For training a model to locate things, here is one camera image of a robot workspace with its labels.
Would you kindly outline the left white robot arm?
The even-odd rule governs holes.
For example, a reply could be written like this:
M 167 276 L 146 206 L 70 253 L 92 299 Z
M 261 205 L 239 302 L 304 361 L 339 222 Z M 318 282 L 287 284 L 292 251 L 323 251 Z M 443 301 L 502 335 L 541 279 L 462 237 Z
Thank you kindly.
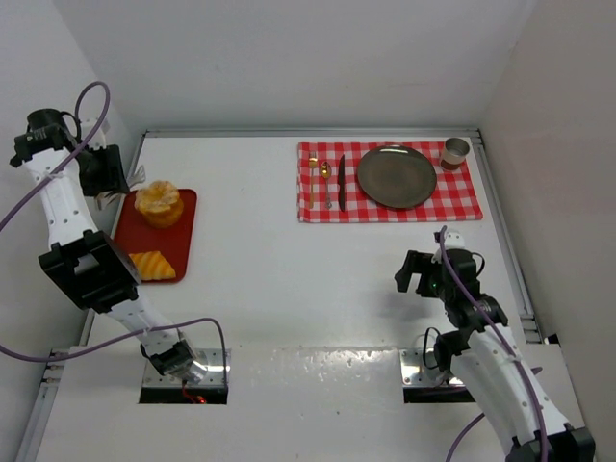
M 106 315 L 134 333 L 143 356 L 162 376 L 191 384 L 207 372 L 183 332 L 171 326 L 140 294 L 138 270 L 129 255 L 97 228 L 87 198 L 99 193 L 128 193 L 119 149 L 78 145 L 64 113 L 40 109 L 27 117 L 27 131 L 14 140 L 13 167 L 25 167 L 41 188 L 48 226 L 44 273 L 80 309 Z

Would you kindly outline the metal tongs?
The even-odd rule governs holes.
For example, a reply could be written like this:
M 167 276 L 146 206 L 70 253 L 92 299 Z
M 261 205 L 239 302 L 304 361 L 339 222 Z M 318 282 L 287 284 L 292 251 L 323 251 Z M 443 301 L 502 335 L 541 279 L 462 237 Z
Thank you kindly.
M 103 211 L 110 204 L 127 195 L 130 191 L 133 191 L 137 187 L 137 185 L 143 184 L 145 180 L 145 168 L 144 166 L 140 166 L 126 179 L 126 184 L 128 187 L 127 192 L 103 192 L 98 194 L 95 197 L 96 209 L 98 211 Z

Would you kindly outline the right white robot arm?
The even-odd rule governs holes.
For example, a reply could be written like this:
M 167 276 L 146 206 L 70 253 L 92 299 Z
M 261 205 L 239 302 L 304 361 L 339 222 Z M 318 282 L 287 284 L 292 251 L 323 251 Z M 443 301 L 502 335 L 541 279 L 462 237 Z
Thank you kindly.
M 495 430 L 508 461 L 592 461 L 596 443 L 557 409 L 516 346 L 498 302 L 480 289 L 475 257 L 462 248 L 433 254 L 410 250 L 396 273 L 405 293 L 438 298 L 454 329 L 438 335 L 440 372 L 460 379 Z

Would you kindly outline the round orange bread bun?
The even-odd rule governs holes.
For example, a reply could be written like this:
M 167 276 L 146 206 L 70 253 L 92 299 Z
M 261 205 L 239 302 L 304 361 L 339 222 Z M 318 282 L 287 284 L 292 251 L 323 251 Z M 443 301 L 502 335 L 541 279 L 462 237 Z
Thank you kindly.
M 158 180 L 136 192 L 134 207 L 150 226 L 165 229 L 180 219 L 184 202 L 171 182 Z

